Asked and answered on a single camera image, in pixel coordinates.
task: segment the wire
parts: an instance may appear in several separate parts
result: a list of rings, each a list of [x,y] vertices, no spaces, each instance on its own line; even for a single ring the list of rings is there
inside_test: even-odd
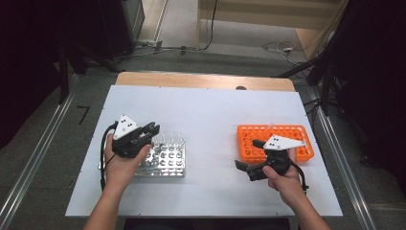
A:
[[[112,157],[110,157],[110,159],[108,159],[107,163],[105,163],[104,168],[106,169],[108,163],[110,163],[110,161],[116,156],[117,154],[114,153],[114,155]]]
[[[319,38],[317,38],[311,45],[305,47],[304,50],[307,50],[308,48],[310,48],[310,47],[316,45],[317,42],[319,42],[323,37],[325,37],[326,33],[335,25],[336,19],[337,19],[338,15],[340,15],[340,13],[343,11],[344,5],[345,5],[345,4],[341,5],[340,10],[335,14],[334,19],[331,21],[331,24],[330,24],[330,25],[328,26],[328,28],[323,32],[323,34],[322,34]]]
[[[277,44],[277,51],[278,51],[278,54],[280,54],[280,56],[281,56],[282,58],[284,58],[285,60],[289,61],[290,63],[292,63],[292,64],[294,64],[294,65],[299,65],[298,63],[296,63],[296,62],[294,62],[294,61],[291,61],[289,58],[287,58],[287,55],[288,55],[290,52],[288,52],[288,53],[286,54],[286,56],[284,56],[284,55],[281,53],[281,51],[280,51],[280,49],[279,49],[279,46],[280,46],[282,43],[284,43],[284,42],[290,42],[290,43],[292,43],[292,44],[294,45],[293,47],[291,47],[292,50],[293,50],[293,48],[296,47],[296,43],[295,43],[295,42],[292,42],[292,41],[282,41],[282,42],[279,42],[279,43]]]
[[[209,41],[209,44],[207,44],[207,46],[206,46],[205,48],[201,49],[201,50],[207,50],[207,49],[209,48],[209,46],[212,44],[212,41],[213,41],[214,17],[215,17],[215,11],[216,11],[216,9],[217,9],[217,2],[218,2],[218,1],[215,0],[214,9],[213,9],[213,16],[212,16],[212,26],[211,26],[210,41]]]
[[[116,129],[118,124],[119,124],[118,122],[115,122],[113,125],[109,126],[109,127],[105,130],[104,135],[103,135],[102,138],[101,138],[101,159],[100,159],[100,164],[101,164],[101,190],[104,190],[104,187],[105,187],[105,178],[104,178],[105,166],[107,166],[108,162],[110,162],[110,160],[116,155],[116,154],[114,154],[114,155],[107,161],[107,164],[104,165],[104,143],[105,143],[105,139],[106,139],[106,136],[107,136],[108,132],[109,132],[111,129]]]
[[[298,166],[296,165],[292,160],[290,160],[290,165],[295,167],[295,169],[298,171],[299,175],[302,178],[302,189],[304,190],[304,192],[306,192],[306,190],[308,189],[308,186],[305,185],[305,173],[304,171]]]

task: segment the metal peg board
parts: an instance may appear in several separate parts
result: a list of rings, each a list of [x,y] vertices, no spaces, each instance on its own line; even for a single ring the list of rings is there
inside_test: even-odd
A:
[[[147,158],[138,167],[136,175],[185,176],[185,139],[180,135],[162,134],[152,139]]]

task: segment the black curtain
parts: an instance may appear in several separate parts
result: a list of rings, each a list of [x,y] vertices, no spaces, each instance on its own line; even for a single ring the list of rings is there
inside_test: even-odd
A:
[[[334,52],[338,103],[366,135],[365,154],[392,173],[406,195],[406,6],[350,1],[357,14]]]

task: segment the metal frame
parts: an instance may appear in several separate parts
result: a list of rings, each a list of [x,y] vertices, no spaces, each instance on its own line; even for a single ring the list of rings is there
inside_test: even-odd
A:
[[[64,103],[57,106],[56,111],[36,145],[32,156],[5,199],[6,201],[0,212],[0,230],[6,230],[9,228],[15,212],[23,200],[25,193],[27,193],[31,182],[34,179],[35,173],[41,165],[42,159],[47,153],[48,147],[54,139],[56,131],[59,128],[71,101],[75,97],[78,85],[79,78],[75,74],[71,78],[71,92],[67,95]]]
[[[309,89],[309,91],[312,100],[320,98],[318,92],[313,87]],[[350,165],[347,162],[346,155],[343,153],[343,149],[341,148],[340,142],[335,134],[331,120],[329,117],[326,117],[321,110],[318,110],[318,116],[362,229],[377,229],[368,204],[365,201]]]

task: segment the person's right hand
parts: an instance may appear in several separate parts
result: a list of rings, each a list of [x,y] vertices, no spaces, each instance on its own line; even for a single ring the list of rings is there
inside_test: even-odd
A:
[[[296,149],[289,149],[289,158],[296,164]],[[295,200],[305,196],[299,174],[296,169],[290,166],[285,175],[279,175],[270,166],[262,168],[263,173],[268,177],[268,185],[280,192],[283,202],[289,206],[294,205]]]

